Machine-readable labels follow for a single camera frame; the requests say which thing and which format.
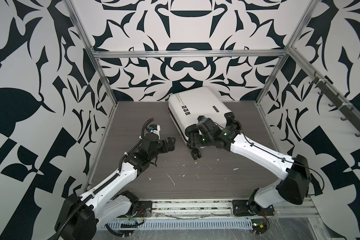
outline suitcase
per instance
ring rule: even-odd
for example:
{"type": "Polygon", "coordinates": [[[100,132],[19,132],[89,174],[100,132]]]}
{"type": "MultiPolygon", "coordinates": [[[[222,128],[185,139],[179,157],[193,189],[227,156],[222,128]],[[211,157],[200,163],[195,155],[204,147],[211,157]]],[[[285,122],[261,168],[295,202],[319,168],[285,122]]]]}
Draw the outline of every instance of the suitcase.
{"type": "Polygon", "coordinates": [[[168,99],[168,110],[172,121],[180,132],[185,144],[191,149],[194,160],[201,157],[196,147],[191,147],[190,132],[203,117],[211,118],[221,129],[235,115],[208,88],[200,87],[173,94],[168,99]]]}

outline metal rail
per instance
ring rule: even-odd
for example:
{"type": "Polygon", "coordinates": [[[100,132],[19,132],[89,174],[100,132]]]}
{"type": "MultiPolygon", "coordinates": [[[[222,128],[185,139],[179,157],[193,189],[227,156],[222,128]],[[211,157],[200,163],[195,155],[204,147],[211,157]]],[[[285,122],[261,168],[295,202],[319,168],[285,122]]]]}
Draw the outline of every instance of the metal rail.
{"type": "Polygon", "coordinates": [[[283,56],[283,49],[259,50],[180,50],[180,51],[93,51],[95,58],[174,58],[283,56]]]}
{"type": "Polygon", "coordinates": [[[71,18],[71,21],[77,30],[77,34],[79,35],[79,37],[84,45],[84,48],[87,51],[89,59],[91,60],[91,63],[93,65],[93,67],[95,68],[96,72],[99,74],[101,83],[103,84],[113,105],[116,106],[117,100],[115,98],[115,95],[113,94],[113,91],[109,85],[109,81],[108,81],[106,75],[104,74],[102,67],[100,66],[98,60],[96,60],[96,58],[93,55],[91,42],[88,39],[88,36],[84,30],[84,27],[82,26],[82,23],[79,19],[79,15],[76,12],[76,9],[72,3],[72,0],[63,0],[63,2],[65,4],[65,7],[67,8],[69,17],[71,18]]]}
{"type": "MultiPolygon", "coordinates": [[[[309,2],[307,8],[305,9],[305,12],[303,13],[299,21],[299,24],[296,26],[295,30],[293,31],[292,36],[289,39],[285,49],[294,46],[295,43],[299,40],[302,31],[305,29],[305,27],[308,25],[309,21],[311,20],[312,14],[315,11],[315,8],[319,2],[321,2],[321,0],[311,0],[309,2]]],[[[276,79],[276,75],[282,69],[287,59],[288,59],[288,55],[279,58],[279,61],[275,64],[273,71],[266,80],[264,87],[261,89],[261,92],[256,99],[256,103],[260,104],[263,98],[267,95],[269,88],[272,86],[274,80],[276,79]]]]}
{"type": "Polygon", "coordinates": [[[332,102],[329,106],[336,107],[345,116],[345,118],[341,118],[341,120],[349,121],[359,132],[356,133],[355,136],[360,137],[360,111],[357,110],[357,108],[346,99],[335,86],[325,79],[298,50],[295,48],[287,48],[287,53],[313,80],[311,84],[315,84],[321,90],[321,93],[319,94],[327,96],[332,102]]]}

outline white paint splatter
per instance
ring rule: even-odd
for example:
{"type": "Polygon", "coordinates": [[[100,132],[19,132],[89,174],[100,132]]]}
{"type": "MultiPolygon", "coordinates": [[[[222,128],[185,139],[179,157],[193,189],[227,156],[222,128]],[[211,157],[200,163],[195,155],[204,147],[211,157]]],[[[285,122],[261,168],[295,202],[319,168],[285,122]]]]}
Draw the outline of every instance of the white paint splatter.
{"type": "Polygon", "coordinates": [[[174,186],[176,186],[176,185],[175,185],[175,183],[173,182],[172,178],[171,178],[171,177],[169,177],[169,179],[172,181],[173,185],[174,185],[174,186]]]}

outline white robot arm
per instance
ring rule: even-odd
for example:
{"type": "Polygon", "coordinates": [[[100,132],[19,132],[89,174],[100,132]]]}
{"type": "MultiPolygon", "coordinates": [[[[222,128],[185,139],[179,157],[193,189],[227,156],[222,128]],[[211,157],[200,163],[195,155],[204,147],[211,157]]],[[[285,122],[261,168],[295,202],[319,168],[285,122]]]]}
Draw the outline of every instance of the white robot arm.
{"type": "Polygon", "coordinates": [[[273,204],[288,201],[300,205],[307,194],[310,173],[307,159],[298,155],[296,158],[265,147],[240,133],[238,121],[229,119],[221,129],[210,118],[204,116],[196,124],[197,129],[190,133],[191,147],[216,146],[249,158],[260,164],[278,177],[274,183],[255,189],[246,206],[239,215],[263,215],[273,204]]]}
{"type": "Polygon", "coordinates": [[[55,225],[55,240],[59,236],[64,240],[90,240],[97,229],[106,225],[113,218],[122,215],[132,216],[136,213],[139,199],[131,192],[125,191],[114,199],[112,198],[125,185],[146,170],[150,164],[156,165],[151,160],[154,158],[157,160],[160,153],[175,149],[175,138],[168,137],[167,141],[160,140],[159,125],[152,124],[149,128],[147,127],[153,120],[151,118],[145,122],[141,135],[144,136],[145,129],[149,133],[141,137],[129,152],[124,153],[116,171],[80,196],[72,194],[65,199],[55,225]]]}

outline patterned wallpaper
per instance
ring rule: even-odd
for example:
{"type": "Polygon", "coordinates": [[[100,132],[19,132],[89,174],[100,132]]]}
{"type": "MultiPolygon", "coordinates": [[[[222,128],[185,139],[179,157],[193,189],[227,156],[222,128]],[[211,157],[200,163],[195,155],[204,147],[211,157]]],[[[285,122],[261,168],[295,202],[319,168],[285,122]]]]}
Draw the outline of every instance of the patterned wallpaper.
{"type": "Polygon", "coordinates": [[[222,100],[255,100],[277,57],[104,58],[100,61],[118,101],[167,100],[208,86],[222,100]]]}
{"type": "Polygon", "coordinates": [[[95,50],[148,51],[284,48],[309,0],[73,2],[95,50]]]}
{"type": "MultiPolygon", "coordinates": [[[[296,47],[360,110],[360,0],[322,0],[296,47]]],[[[261,105],[281,151],[324,178],[310,194],[331,237],[360,240],[360,137],[310,81],[289,58],[261,105]]]]}
{"type": "Polygon", "coordinates": [[[112,102],[60,0],[0,1],[0,239],[48,239],[112,102]]]}

